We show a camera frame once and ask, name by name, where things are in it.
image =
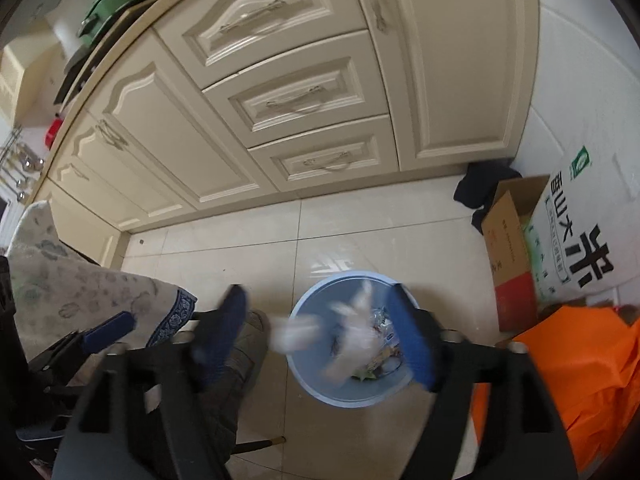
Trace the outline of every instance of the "black chinese character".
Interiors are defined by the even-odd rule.
[[[554,198],[554,205],[556,206],[556,218],[560,218],[566,212],[566,206],[564,203],[566,198],[564,197],[564,191],[560,191],[560,194]]]
[[[602,273],[611,272],[613,270],[613,264],[607,258],[607,254],[609,254],[609,247],[607,244],[600,245],[598,243],[598,236],[600,236],[600,228],[598,225],[591,230],[589,233],[589,238],[587,239],[587,235],[582,233],[580,235],[580,242],[584,248],[584,258],[578,262],[575,262],[569,270],[572,274],[579,272],[580,270],[585,269],[586,267],[591,267],[591,270],[596,275],[598,280],[602,279]],[[564,250],[567,256],[573,256],[574,254],[579,254],[582,252],[579,244],[575,244],[567,247]],[[578,280],[578,284],[580,288],[583,288],[587,283],[589,283],[593,279],[593,275],[591,271],[587,272],[583,277]]]
[[[562,243],[566,241],[566,236],[569,234],[572,237],[574,236],[574,223],[569,220],[569,215],[566,216],[566,223],[563,224],[562,221],[558,222],[562,227],[564,227],[564,238],[562,239]]]
[[[551,193],[556,194],[562,187],[562,173],[558,173],[551,181]]]

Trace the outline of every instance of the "blue trash can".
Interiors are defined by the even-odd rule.
[[[322,319],[322,337],[305,350],[287,354],[289,368],[300,385],[312,396],[339,408],[363,408],[373,406],[393,395],[411,382],[412,374],[406,364],[395,372],[377,380],[349,379],[336,386],[326,380],[322,371],[333,359],[331,346],[340,316],[331,309],[335,301],[351,303],[362,287],[363,280],[371,282],[373,309],[385,306],[386,294],[396,280],[367,270],[351,270],[334,274],[311,287],[296,303],[291,317],[315,314]]]

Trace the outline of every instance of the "wooden countertop edge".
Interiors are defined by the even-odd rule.
[[[69,108],[65,120],[62,123],[60,130],[58,131],[56,140],[51,147],[49,156],[47,157],[47,161],[44,165],[44,168],[42,169],[42,173],[40,174],[36,185],[33,187],[29,199],[27,200],[27,202],[25,202],[25,206],[28,206],[34,202],[34,199],[38,194],[42,183],[49,173],[49,168],[51,167],[53,160],[56,158],[56,154],[58,153],[62,142],[65,140],[66,133],[69,131],[69,128],[76,120],[76,117],[82,111],[82,108],[84,107],[87,99],[96,89],[102,78],[107,74],[114,63],[116,63],[116,61],[120,59],[120,56],[122,56],[122,54],[124,54],[125,51],[137,40],[137,38],[139,38],[149,27],[151,27],[157,20],[159,20],[181,1],[182,0],[158,0],[156,3],[154,3],[142,16],[140,16],[140,18],[138,18],[133,23],[133,25],[131,25],[127,29],[122,37],[113,45],[111,50],[108,51],[104,59],[98,64],[94,73],[91,74],[91,77],[85,83],[84,88],[82,88],[82,90],[78,93],[78,96],[71,105],[71,108]]]

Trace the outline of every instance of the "red cardboard box bottom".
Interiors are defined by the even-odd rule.
[[[530,272],[495,287],[498,326],[501,332],[523,331],[538,322],[538,305]]]

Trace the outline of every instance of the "black cloth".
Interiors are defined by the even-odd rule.
[[[453,200],[477,211],[471,217],[471,225],[482,234],[482,220],[494,202],[498,182],[522,175],[498,160],[472,162],[466,168],[466,175],[458,183]]]

